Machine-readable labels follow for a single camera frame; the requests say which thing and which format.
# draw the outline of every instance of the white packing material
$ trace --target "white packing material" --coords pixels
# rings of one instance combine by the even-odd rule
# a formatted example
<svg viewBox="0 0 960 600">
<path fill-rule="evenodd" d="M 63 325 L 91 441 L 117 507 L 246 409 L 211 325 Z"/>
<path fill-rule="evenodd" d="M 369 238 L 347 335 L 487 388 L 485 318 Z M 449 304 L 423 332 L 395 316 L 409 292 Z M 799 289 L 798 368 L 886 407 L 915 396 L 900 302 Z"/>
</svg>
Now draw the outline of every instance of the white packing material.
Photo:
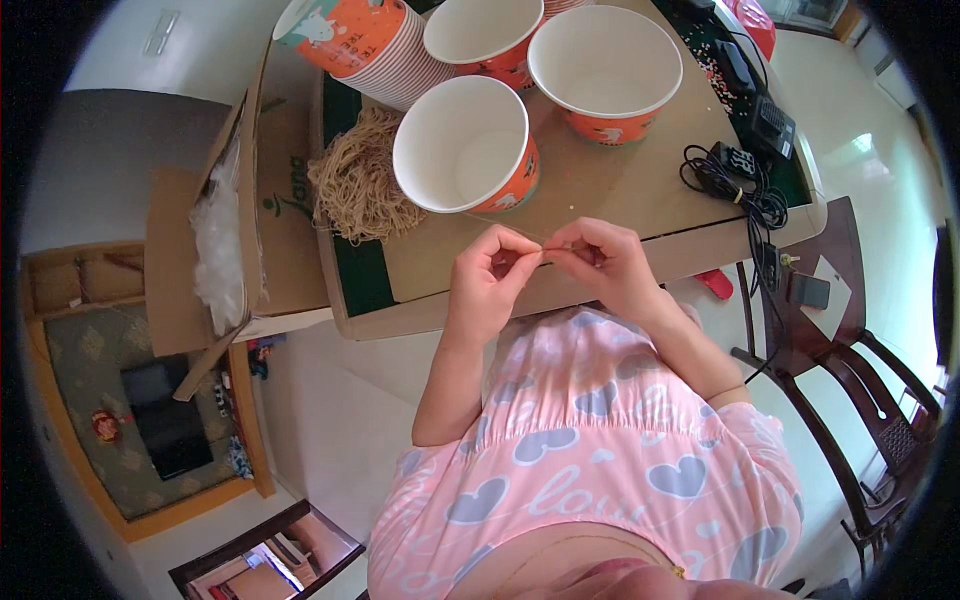
<svg viewBox="0 0 960 600">
<path fill-rule="evenodd" d="M 240 253 L 237 133 L 230 140 L 224 159 L 210 172 L 209 194 L 190 211 L 190 227 L 200 257 L 193 271 L 194 292 L 209 306 L 213 330 L 218 336 L 240 325 L 247 310 Z"/>
</svg>

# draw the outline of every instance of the pink shirt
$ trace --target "pink shirt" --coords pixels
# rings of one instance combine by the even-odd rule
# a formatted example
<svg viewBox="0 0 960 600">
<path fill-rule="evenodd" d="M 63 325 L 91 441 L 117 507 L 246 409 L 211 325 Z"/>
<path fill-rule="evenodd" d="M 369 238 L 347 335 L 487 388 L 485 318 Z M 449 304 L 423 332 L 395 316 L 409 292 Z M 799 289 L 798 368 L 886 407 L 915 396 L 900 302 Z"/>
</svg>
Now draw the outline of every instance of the pink shirt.
<svg viewBox="0 0 960 600">
<path fill-rule="evenodd" d="M 444 598 L 497 545 L 587 521 L 642 536 L 688 579 L 767 585 L 800 538 L 782 425 L 714 412 L 635 325 L 584 307 L 514 320 L 483 413 L 414 447 L 373 527 L 372 598 Z"/>
</svg>

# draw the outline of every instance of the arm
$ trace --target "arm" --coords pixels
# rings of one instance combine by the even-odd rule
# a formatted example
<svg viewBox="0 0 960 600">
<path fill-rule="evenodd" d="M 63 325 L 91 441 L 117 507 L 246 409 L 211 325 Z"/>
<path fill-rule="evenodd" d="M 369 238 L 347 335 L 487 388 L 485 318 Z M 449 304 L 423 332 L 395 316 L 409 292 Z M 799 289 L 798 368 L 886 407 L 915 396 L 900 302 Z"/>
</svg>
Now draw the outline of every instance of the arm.
<svg viewBox="0 0 960 600">
<path fill-rule="evenodd" d="M 663 362 L 710 406 L 750 402 L 736 363 L 658 287 L 634 231 L 581 218 L 544 247 L 611 311 L 645 330 Z"/>
<path fill-rule="evenodd" d="M 483 346 L 507 324 L 542 260 L 538 244 L 499 225 L 457 256 L 444 334 L 414 418 L 414 445 L 460 440 L 480 415 Z"/>
</svg>

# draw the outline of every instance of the woman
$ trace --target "woman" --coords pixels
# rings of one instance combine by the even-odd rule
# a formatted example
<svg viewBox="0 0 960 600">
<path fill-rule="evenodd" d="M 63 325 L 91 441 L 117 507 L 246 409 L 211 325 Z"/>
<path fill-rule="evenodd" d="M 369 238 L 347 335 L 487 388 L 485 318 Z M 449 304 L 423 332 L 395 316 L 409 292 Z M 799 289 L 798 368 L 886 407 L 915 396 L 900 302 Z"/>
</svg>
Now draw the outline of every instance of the woman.
<svg viewBox="0 0 960 600">
<path fill-rule="evenodd" d="M 615 316 L 507 326 L 544 259 Z M 777 597 L 758 586 L 800 537 L 780 423 L 658 287 L 636 234 L 596 219 L 543 248 L 494 226 L 457 257 L 413 443 L 374 525 L 374 599 Z"/>
</svg>

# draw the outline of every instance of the black cable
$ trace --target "black cable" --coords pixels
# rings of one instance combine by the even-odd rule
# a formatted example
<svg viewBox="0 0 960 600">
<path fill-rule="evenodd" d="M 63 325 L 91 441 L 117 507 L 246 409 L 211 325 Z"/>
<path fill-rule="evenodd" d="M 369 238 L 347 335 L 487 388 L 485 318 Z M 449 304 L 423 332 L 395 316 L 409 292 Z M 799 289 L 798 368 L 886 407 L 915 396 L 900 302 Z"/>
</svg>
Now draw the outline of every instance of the black cable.
<svg viewBox="0 0 960 600">
<path fill-rule="evenodd" d="M 699 150 L 704 153 L 703 156 L 690 156 L 691 150 Z M 697 184 L 691 183 L 686 178 L 686 171 L 692 171 L 697 180 Z M 750 297 L 754 295 L 757 287 L 767 299 L 770 307 L 774 311 L 779 324 L 780 336 L 774 351 L 766 361 L 757 369 L 754 374 L 747 377 L 744 384 L 750 383 L 754 377 L 763 372 L 773 361 L 774 357 L 780 351 L 780 344 L 783 336 L 786 335 L 786 326 L 783 323 L 783 317 L 780 315 L 777 305 L 774 303 L 771 287 L 779 286 L 778 281 L 769 281 L 765 276 L 768 272 L 779 273 L 777 265 L 769 265 L 767 261 L 778 257 L 769 256 L 764 251 L 764 244 L 770 244 L 770 231 L 783 228 L 787 220 L 786 199 L 776 188 L 770 186 L 770 181 L 766 171 L 757 170 L 754 189 L 745 190 L 736 183 L 727 168 L 720 161 L 718 156 L 712 154 L 709 150 L 696 144 L 690 144 L 684 148 L 684 162 L 680 165 L 680 179 L 692 190 L 702 192 L 718 200 L 725 200 L 740 206 L 747 216 L 747 240 L 750 246 L 750 257 L 754 260 L 754 277 L 751 283 Z"/>
<path fill-rule="evenodd" d="M 741 34 L 740 32 L 730 32 L 735 36 L 744 36 L 750 40 L 750 43 L 754 44 L 754 52 L 756 52 L 756 58 L 759 60 L 760 68 L 763 69 L 763 89 L 767 89 L 767 83 L 770 81 L 767 79 L 767 67 L 763 64 L 763 55 L 760 54 L 760 49 L 756 47 L 756 42 L 749 34 Z"/>
</svg>

